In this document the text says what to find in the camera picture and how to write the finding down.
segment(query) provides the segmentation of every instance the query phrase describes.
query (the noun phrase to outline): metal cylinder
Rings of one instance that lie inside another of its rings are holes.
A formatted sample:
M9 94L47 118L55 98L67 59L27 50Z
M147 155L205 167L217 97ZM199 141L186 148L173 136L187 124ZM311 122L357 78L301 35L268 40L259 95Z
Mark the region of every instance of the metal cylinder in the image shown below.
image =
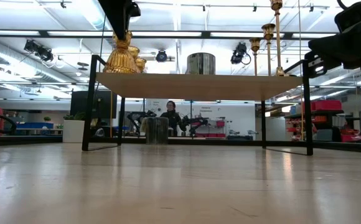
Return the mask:
M186 74L215 75L215 56L208 53L194 53L187 57Z
M168 144L168 118L144 118L146 144Z

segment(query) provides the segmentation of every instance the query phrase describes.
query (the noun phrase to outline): gold candlestick holder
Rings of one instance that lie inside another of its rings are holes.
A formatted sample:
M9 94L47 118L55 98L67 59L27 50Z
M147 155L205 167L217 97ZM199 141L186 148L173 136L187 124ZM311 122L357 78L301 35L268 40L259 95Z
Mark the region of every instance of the gold candlestick holder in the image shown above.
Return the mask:
M251 42L251 50L254 52L254 68L255 68L255 76L258 76L258 68L257 68L257 64L256 64L256 56L257 51L260 49L260 43L261 43L261 39L254 37L250 39Z
M267 49L268 49L268 74L269 76L272 76L272 68L270 65L270 47L271 47L271 40L274 36L273 31L274 28L276 27L276 25L274 24L265 24L262 26L262 30L263 30L263 38L266 40L266 44L267 44Z
M128 51L131 53L131 55L133 57L133 60L136 61L136 59L138 58L138 54L139 54L140 50L137 47L129 46Z
M280 52L280 9L283 7L283 0L270 0L271 8L274 10L276 16L276 42L278 49L278 67L276 69L276 76L286 76L281 66L281 52Z
M117 48L110 54L103 72L107 73L140 73L136 66L135 59L128 50L131 43L132 33L126 33L125 40L119 40L117 36L113 36L117 43Z
M146 62L147 62L146 59L139 57L135 60L136 66L141 71L141 73L144 73L143 71L146 66Z

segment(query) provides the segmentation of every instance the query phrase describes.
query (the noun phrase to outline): cable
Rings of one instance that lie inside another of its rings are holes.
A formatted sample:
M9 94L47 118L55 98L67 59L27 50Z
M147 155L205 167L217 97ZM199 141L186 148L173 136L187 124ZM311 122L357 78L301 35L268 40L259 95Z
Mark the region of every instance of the cable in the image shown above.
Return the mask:
M250 58L250 61L248 63L244 63L243 61L241 61L241 63L243 65L249 65L251 63L251 56L249 54L246 54L249 58Z
M342 3L341 0L337 0L337 3L338 3L338 5L341 7L341 9L343 9L343 10L345 10L345 9L348 8L344 3Z

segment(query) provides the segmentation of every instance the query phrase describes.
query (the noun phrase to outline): floor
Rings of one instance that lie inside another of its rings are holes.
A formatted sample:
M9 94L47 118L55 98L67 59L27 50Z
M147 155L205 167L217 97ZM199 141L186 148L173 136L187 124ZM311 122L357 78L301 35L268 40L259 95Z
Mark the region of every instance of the floor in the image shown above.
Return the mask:
M0 223L361 223L361 153L314 153L0 147Z

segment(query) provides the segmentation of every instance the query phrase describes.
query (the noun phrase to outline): robotic arm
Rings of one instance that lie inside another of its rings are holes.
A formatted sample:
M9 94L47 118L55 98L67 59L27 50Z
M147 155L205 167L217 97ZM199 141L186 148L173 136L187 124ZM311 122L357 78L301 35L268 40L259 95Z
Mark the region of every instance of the robotic arm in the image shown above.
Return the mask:
M191 118L184 116L179 123L179 127L182 131L186 131L186 126L190 125L190 136L195 136L195 130L203 125L208 124L208 118Z
M141 127L140 124L142 123L143 118L155 118L157 114L155 114L152 111L148 112L131 112L129 115L127 115L127 118L131 121L131 123L135 126L136 132L138 134L141 133Z

